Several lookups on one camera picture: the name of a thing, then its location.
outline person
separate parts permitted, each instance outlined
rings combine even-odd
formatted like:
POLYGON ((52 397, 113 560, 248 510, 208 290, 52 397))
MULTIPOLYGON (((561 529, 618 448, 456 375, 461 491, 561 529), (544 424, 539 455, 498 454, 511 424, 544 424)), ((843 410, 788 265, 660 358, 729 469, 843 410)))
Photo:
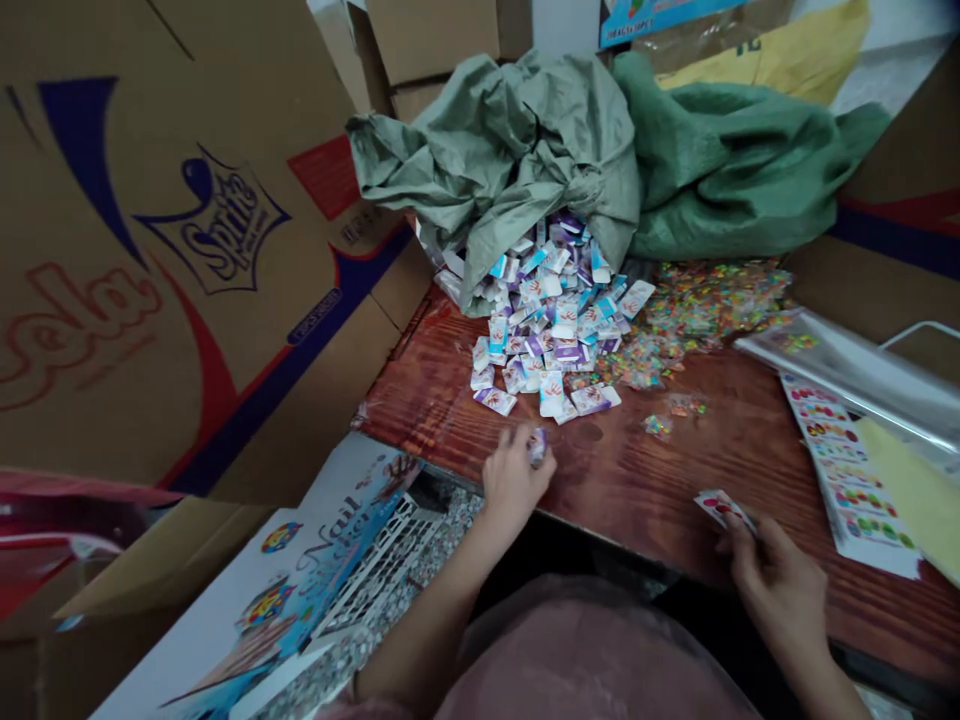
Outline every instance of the person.
MULTIPOLYGON (((460 546, 317 717, 759 717, 693 636, 599 578, 541 578, 467 628, 481 586, 557 467, 551 451, 530 466, 530 436, 527 425, 512 438, 502 432, 483 467, 484 507, 460 546)), ((728 518, 718 550, 732 554, 743 605, 800 705, 811 720, 869 720, 828 649, 826 574, 776 521, 757 528, 755 540, 728 518)))

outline yellow paper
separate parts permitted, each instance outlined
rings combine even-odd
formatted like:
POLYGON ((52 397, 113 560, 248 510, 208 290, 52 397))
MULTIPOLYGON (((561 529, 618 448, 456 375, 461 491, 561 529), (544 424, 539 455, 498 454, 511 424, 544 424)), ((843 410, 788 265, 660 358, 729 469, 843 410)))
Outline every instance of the yellow paper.
POLYGON ((861 420, 857 430, 923 556, 960 587, 960 488, 873 421, 861 420))
POLYGON ((750 43, 657 76, 664 90, 695 82, 766 85, 829 106, 860 57, 870 27, 868 0, 810 13, 750 43))

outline pink clothing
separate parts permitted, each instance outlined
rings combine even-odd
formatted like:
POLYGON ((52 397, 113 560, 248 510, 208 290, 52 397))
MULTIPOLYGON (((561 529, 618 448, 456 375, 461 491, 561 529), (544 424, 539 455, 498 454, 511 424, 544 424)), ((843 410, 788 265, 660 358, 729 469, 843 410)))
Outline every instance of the pink clothing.
MULTIPOLYGON (((759 718, 686 630, 595 578, 534 581, 471 626, 464 660, 474 657, 437 720, 759 718)), ((318 715, 334 718, 412 715, 382 700, 318 715)))

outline person's right hand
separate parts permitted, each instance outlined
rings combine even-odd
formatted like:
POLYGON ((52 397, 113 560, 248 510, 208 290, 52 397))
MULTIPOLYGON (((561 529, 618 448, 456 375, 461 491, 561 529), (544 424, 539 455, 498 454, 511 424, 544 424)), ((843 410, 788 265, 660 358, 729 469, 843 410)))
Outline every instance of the person's right hand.
POLYGON ((510 428, 504 428, 500 431, 497 451, 483 464, 485 503, 481 520, 495 526, 508 546, 527 524, 557 469, 557 460, 550 448, 540 467, 530 465, 527 441, 532 433, 533 428, 526 423, 521 424, 515 434, 510 428))
POLYGON ((732 513, 726 520, 718 550, 732 551, 733 580, 771 654, 788 674, 830 661, 827 574, 772 518, 757 524, 759 543, 732 513))

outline wooden table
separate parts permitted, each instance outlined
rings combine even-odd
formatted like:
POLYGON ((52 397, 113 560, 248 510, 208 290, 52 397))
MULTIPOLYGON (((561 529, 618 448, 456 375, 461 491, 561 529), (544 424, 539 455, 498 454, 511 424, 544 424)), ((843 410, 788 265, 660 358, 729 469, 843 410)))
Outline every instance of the wooden table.
MULTIPOLYGON (((462 316, 436 288, 367 396, 361 429, 427 463, 479 482, 504 424, 547 429, 559 470, 540 509, 704 583, 729 584, 713 522, 693 502, 723 488, 773 515, 830 575, 828 623, 841 646, 916 678, 960 689, 960 591, 928 564, 910 581, 837 554, 813 466, 776 375, 734 351, 688 356, 668 382, 707 397, 668 442, 643 419, 663 395, 620 389, 623 404, 558 427, 520 395, 508 418, 475 402, 470 351, 485 320, 462 316)), ((497 373, 497 383, 502 382, 497 373)))

